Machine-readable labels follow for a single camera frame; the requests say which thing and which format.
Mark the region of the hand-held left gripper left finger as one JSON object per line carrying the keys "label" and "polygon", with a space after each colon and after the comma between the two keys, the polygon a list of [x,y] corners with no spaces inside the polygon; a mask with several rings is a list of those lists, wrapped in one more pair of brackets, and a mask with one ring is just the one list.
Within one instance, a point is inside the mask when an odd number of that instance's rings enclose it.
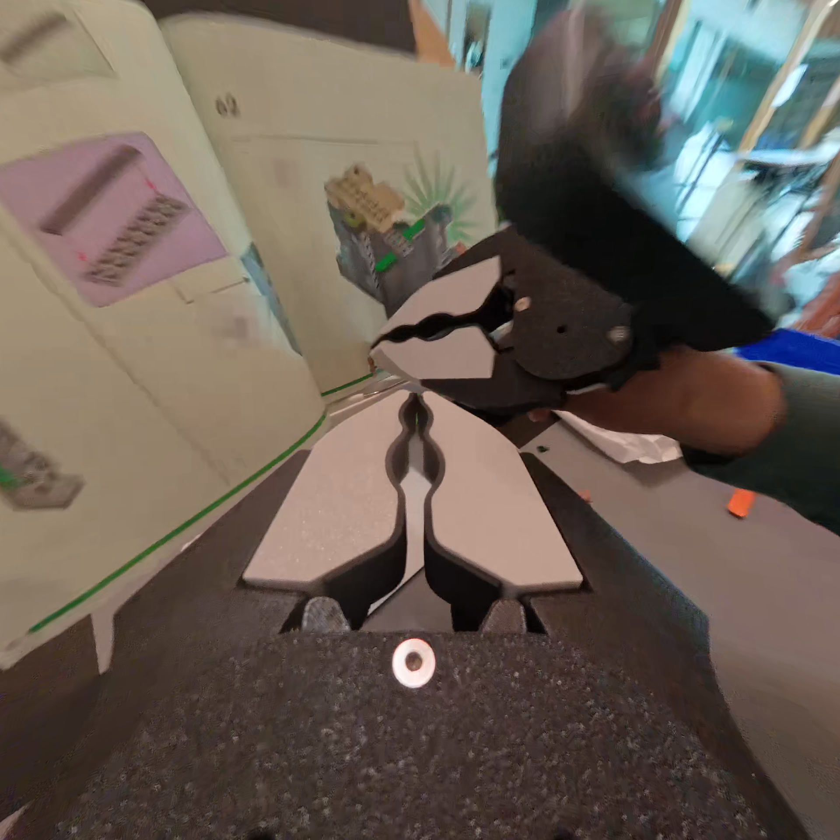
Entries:
{"label": "hand-held left gripper left finger", "polygon": [[310,450],[246,567],[248,585],[315,592],[403,529],[414,394],[396,391]]}

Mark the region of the white crumpled bag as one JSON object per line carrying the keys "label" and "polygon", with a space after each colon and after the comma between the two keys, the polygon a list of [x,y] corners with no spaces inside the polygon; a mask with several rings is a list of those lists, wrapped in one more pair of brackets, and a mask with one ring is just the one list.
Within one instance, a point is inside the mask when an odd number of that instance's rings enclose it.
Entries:
{"label": "white crumpled bag", "polygon": [[644,466],[666,464],[682,459],[680,446],[670,437],[659,434],[621,433],[593,427],[599,435],[602,451],[620,465]]}

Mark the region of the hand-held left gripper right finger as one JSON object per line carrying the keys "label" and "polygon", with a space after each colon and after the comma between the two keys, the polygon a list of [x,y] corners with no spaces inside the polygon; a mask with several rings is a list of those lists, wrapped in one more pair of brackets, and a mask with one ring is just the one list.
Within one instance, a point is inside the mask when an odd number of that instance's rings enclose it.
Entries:
{"label": "hand-held left gripper right finger", "polygon": [[517,446],[443,397],[422,394],[427,452],[437,474],[426,498],[426,534],[503,597],[575,592],[583,574]]}

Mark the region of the open instruction booklet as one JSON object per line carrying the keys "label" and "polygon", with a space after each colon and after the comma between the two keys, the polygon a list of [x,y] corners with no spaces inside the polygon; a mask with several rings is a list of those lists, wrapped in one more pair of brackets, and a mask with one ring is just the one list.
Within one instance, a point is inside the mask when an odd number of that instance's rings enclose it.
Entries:
{"label": "open instruction booklet", "polygon": [[479,79],[245,14],[2,2],[2,670],[321,434],[391,275],[497,225]]}

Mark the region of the blue plastic bin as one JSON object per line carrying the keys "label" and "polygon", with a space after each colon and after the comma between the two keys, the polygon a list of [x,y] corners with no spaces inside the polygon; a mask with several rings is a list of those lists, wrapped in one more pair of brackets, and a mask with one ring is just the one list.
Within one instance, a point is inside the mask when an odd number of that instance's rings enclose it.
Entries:
{"label": "blue plastic bin", "polygon": [[734,349],[747,361],[781,364],[839,376],[839,341],[792,329],[777,329],[766,338]]}

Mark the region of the person's right hand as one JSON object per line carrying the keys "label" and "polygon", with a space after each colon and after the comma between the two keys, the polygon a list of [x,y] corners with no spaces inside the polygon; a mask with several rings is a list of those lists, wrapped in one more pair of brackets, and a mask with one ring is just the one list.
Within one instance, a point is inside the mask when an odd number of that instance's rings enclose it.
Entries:
{"label": "person's right hand", "polygon": [[617,391],[569,397],[564,409],[625,434],[657,434],[719,456],[756,449],[784,420],[780,378],[728,353],[677,349],[656,370],[636,373]]}

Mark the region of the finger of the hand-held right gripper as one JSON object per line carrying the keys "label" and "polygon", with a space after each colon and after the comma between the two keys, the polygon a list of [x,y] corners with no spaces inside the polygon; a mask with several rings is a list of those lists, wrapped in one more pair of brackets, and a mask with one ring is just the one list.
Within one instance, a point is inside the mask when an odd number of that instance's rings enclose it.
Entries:
{"label": "finger of the hand-held right gripper", "polygon": [[394,313],[373,341],[436,341],[466,327],[490,333],[507,320],[507,289],[498,256],[430,280]]}
{"label": "finger of the hand-held right gripper", "polygon": [[384,371],[415,382],[483,380],[491,377],[497,350],[476,325],[423,337],[420,324],[400,324],[377,338],[372,360]]}

